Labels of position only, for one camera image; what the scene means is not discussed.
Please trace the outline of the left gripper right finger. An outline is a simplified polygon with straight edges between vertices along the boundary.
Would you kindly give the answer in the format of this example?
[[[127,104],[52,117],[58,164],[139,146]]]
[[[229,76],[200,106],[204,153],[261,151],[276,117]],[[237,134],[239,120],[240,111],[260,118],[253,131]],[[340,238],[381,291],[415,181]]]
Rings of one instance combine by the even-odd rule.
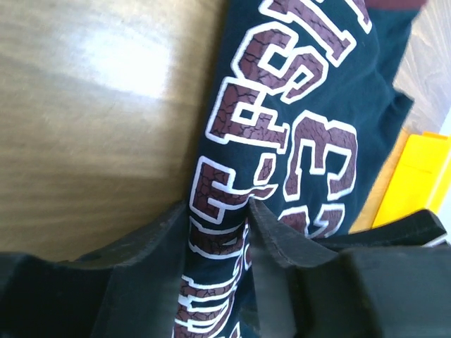
[[[307,239],[253,200],[249,225],[262,337],[450,336],[450,245],[432,212]]]

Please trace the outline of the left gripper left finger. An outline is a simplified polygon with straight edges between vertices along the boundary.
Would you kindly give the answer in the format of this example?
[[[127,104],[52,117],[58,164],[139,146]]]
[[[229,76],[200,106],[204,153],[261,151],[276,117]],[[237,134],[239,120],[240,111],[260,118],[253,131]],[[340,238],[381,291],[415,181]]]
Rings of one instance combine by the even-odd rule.
[[[1,254],[2,337],[170,337],[186,205],[74,261]]]

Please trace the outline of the navy tank top maroon trim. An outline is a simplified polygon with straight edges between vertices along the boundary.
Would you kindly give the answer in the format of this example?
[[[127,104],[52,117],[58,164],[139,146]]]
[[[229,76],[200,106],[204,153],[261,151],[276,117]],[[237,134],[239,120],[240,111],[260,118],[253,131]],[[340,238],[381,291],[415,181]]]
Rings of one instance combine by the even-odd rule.
[[[251,337],[247,202],[347,234],[412,107],[394,88],[423,1],[231,1],[187,194],[174,337]]]

